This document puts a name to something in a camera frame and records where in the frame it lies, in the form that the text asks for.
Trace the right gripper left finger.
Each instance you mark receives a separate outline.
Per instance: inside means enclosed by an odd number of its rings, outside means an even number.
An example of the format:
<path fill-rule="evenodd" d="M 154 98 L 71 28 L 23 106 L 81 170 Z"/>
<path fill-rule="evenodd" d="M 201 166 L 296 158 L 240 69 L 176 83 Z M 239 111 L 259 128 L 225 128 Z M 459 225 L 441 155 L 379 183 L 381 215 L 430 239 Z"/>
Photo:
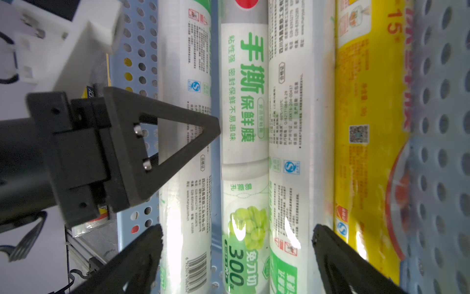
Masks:
<path fill-rule="evenodd" d="M 73 293 L 151 293 L 164 248 L 162 238 L 161 225 L 151 226 Z"/>

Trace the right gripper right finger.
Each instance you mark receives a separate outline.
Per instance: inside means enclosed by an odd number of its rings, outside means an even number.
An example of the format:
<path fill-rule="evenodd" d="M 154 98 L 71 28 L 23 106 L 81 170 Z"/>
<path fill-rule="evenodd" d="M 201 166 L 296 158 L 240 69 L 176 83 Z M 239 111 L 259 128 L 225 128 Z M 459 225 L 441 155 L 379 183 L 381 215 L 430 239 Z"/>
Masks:
<path fill-rule="evenodd" d="M 364 260 L 325 225 L 315 226 L 312 245 L 327 294 L 402 294 L 404 291 Z"/>

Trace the clear silver plastic wrap roll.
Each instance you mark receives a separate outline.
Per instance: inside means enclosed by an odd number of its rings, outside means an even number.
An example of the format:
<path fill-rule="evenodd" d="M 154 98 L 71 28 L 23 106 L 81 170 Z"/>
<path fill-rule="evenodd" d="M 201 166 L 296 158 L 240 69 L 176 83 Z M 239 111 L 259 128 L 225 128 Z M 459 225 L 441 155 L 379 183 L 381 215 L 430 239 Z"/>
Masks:
<path fill-rule="evenodd" d="M 270 292 L 324 292 L 312 238 L 334 222 L 334 1 L 269 1 Z"/>

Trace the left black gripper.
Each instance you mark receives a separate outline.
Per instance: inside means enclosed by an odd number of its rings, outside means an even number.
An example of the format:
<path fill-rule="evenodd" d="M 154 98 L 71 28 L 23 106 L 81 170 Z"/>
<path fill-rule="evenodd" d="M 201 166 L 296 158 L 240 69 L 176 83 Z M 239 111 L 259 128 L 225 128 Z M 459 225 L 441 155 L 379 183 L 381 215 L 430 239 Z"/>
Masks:
<path fill-rule="evenodd" d="M 102 184 L 110 177 L 99 128 L 109 126 L 108 117 L 131 207 L 147 201 L 221 133 L 215 116 L 115 87 L 104 89 L 104 99 L 31 93 L 26 104 L 29 118 L 1 122 L 2 224 L 55 206 L 68 226 L 99 217 L 105 203 Z M 160 163 L 148 156 L 134 130 L 138 123 L 159 119 L 199 126 L 202 132 Z"/>

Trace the yellow red plastic wrap roll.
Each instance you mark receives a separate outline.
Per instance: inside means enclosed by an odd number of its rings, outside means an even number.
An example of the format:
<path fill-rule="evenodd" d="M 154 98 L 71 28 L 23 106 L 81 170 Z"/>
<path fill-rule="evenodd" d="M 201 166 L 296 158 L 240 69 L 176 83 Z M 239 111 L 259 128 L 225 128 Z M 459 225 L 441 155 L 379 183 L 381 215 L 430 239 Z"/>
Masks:
<path fill-rule="evenodd" d="M 98 210 L 98 218 L 71 228 L 70 232 L 74 238 L 84 236 L 95 230 L 109 226 L 111 222 L 116 219 L 115 213 L 112 213 L 108 206 L 101 206 Z"/>

